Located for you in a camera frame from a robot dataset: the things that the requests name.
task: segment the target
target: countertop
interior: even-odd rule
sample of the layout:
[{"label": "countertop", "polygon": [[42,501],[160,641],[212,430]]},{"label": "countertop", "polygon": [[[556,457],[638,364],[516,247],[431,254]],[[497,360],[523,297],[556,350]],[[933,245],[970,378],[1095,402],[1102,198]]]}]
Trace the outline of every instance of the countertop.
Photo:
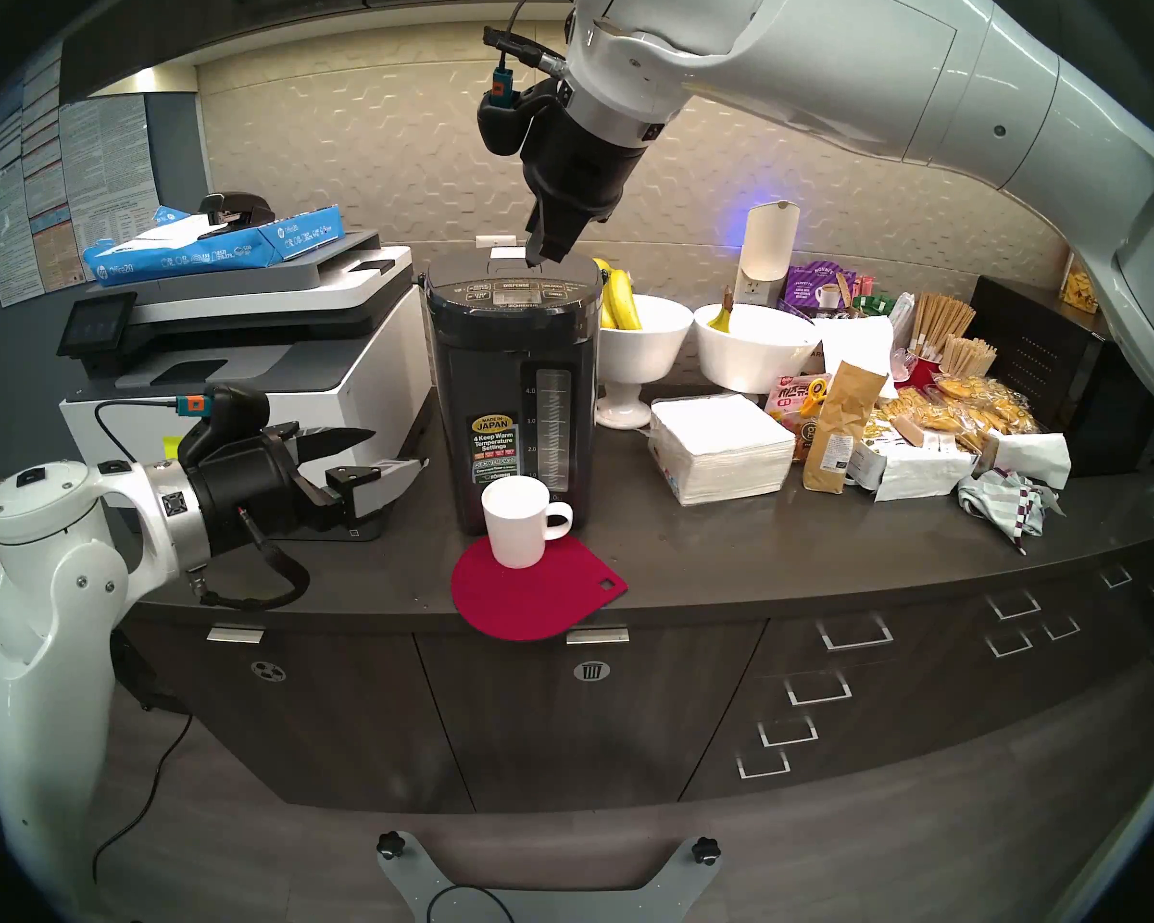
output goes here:
[{"label": "countertop", "polygon": [[[449,593],[454,564],[473,539],[459,532],[439,415],[419,442],[430,459],[368,542],[284,541],[313,575],[298,602],[248,615],[203,608],[186,583],[136,606],[142,617],[322,630],[463,629]],[[863,608],[863,593],[951,594],[1025,570],[1058,573],[1079,560],[1154,539],[1154,467],[1074,479],[1065,516],[1048,515],[1026,555],[951,496],[875,503],[857,486],[809,493],[795,465],[780,493],[682,508],[638,430],[598,427],[590,520],[575,532],[629,585],[586,624],[751,620]],[[252,548],[219,556],[209,587],[226,595],[283,591]],[[676,609],[683,609],[681,615]]]}]

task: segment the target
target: metal base plate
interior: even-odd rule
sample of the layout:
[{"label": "metal base plate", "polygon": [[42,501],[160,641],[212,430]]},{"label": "metal base plate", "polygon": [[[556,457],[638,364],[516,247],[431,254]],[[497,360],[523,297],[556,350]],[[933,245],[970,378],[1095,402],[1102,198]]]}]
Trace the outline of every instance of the metal base plate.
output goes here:
[{"label": "metal base plate", "polygon": [[[377,854],[380,869],[397,887],[414,914],[414,923],[426,923],[432,899],[450,879],[436,869],[427,850],[410,833],[402,855],[385,860]],[[712,865],[692,855],[696,836],[684,840],[653,879],[640,890],[492,890],[517,923],[679,923],[718,875],[721,860]],[[433,923],[505,923],[496,901],[478,890],[452,890],[432,908]]]}]

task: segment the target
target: printer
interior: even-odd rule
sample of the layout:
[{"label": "printer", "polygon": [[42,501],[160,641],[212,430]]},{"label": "printer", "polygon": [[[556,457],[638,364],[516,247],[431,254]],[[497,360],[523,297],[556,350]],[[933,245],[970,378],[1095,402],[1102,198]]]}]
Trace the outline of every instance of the printer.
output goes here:
[{"label": "printer", "polygon": [[89,464],[120,458],[96,418],[99,404],[125,402],[104,406],[102,423],[136,462],[164,462],[196,420],[135,404],[240,383],[268,396],[271,425],[373,430],[343,452],[300,463],[322,488],[327,468],[379,463],[388,503],[424,465],[402,457],[432,408],[421,297],[410,248],[383,248],[376,231],[346,233],[271,268],[96,286],[72,308],[58,352],[81,361],[87,384],[60,412]]}]

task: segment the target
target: dish towel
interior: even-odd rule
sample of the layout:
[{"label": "dish towel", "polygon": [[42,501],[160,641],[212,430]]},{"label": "dish towel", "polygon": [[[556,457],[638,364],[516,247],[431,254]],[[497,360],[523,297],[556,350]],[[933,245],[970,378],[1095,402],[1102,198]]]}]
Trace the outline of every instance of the dish towel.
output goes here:
[{"label": "dish towel", "polygon": [[999,468],[987,470],[979,479],[965,476],[958,483],[959,505],[971,516],[995,523],[1022,555],[1021,536],[1042,535],[1044,510],[1064,515],[1058,498],[1047,486]]}]

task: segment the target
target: electric hot water dispenser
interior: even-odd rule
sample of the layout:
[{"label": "electric hot water dispenser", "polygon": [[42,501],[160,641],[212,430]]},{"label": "electric hot water dispenser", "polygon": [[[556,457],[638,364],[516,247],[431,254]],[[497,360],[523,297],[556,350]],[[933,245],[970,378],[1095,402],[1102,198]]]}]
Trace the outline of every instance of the electric hot water dispenser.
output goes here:
[{"label": "electric hot water dispenser", "polygon": [[441,415],[462,528],[485,532],[482,490],[541,480],[590,510],[601,275],[570,254],[529,268],[524,248],[459,250],[425,279]]}]

